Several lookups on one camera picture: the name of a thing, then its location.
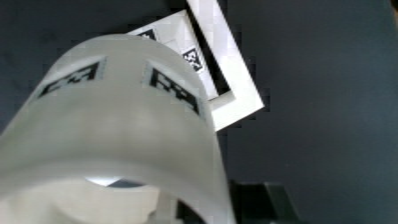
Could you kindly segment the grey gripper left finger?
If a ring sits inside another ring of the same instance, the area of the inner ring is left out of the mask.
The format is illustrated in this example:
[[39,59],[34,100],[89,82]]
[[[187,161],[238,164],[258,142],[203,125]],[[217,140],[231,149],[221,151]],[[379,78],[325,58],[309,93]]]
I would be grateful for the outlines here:
[[121,177],[87,177],[86,180],[107,188],[137,188],[144,184]]

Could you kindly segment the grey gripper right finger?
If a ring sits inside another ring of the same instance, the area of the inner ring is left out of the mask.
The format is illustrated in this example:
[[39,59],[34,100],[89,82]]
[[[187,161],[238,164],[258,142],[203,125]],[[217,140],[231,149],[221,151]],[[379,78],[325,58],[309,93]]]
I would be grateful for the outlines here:
[[231,181],[230,195],[238,224],[302,224],[281,183]]

